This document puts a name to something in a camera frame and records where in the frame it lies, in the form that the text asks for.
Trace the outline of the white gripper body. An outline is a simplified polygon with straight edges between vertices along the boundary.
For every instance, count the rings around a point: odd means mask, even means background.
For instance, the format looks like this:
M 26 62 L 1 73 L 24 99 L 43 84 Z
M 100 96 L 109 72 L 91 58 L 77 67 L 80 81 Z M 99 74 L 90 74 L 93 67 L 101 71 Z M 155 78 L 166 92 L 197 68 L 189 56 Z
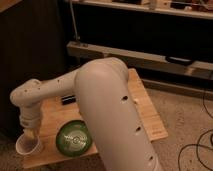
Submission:
M 20 124 L 23 127 L 24 135 L 30 139 L 36 139 L 39 135 L 41 118 L 26 118 L 23 115 L 20 116 Z

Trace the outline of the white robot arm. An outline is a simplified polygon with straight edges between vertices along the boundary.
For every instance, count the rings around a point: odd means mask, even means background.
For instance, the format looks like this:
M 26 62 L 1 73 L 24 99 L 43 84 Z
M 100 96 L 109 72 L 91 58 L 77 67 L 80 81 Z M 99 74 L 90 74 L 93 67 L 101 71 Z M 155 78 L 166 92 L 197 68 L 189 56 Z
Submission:
M 73 95 L 107 171 L 163 171 L 128 88 L 126 64 L 115 57 L 92 60 L 52 80 L 30 79 L 10 100 L 20 124 L 34 131 L 40 102 Z

